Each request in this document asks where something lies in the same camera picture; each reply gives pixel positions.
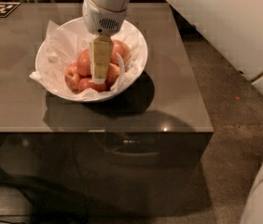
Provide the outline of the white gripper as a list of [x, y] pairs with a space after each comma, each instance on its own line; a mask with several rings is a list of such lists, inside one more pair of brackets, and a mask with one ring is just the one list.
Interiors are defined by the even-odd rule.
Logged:
[[113, 41], [109, 35], [120, 31], [127, 11], [110, 11], [99, 7], [92, 0], [84, 0], [82, 11], [88, 31], [95, 35], [90, 42], [91, 78], [95, 84], [103, 84], [113, 50]]

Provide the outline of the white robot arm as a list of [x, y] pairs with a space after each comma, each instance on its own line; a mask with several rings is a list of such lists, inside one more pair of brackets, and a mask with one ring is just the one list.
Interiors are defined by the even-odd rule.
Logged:
[[[263, 118], [263, 0], [165, 0], [242, 72], [237, 90], [251, 94], [228, 115]], [[215, 126], [205, 162], [213, 168], [220, 224], [263, 224], [263, 127]]]

